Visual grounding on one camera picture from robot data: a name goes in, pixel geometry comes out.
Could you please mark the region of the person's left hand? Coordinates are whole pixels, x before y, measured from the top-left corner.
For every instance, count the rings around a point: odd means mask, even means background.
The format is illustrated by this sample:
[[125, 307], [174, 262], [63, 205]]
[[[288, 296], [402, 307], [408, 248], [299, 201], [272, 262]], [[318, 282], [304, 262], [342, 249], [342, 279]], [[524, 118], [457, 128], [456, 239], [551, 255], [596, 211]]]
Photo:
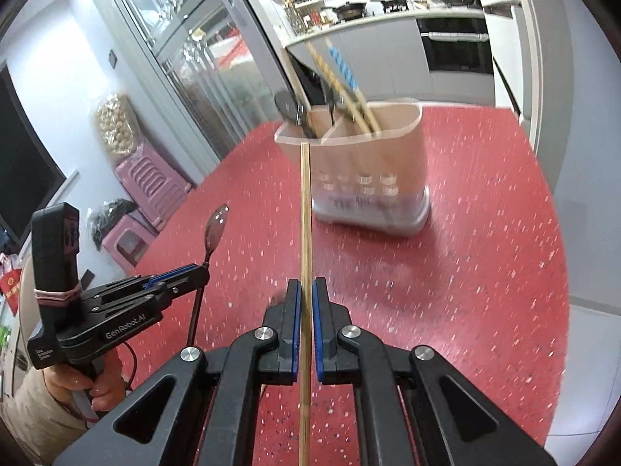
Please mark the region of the person's left hand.
[[50, 395], [59, 403], [71, 405], [74, 391], [86, 391], [92, 398], [93, 411], [112, 410], [126, 395], [122, 362], [116, 349], [106, 352], [102, 359], [103, 371], [95, 381], [68, 365], [44, 368], [44, 382]]

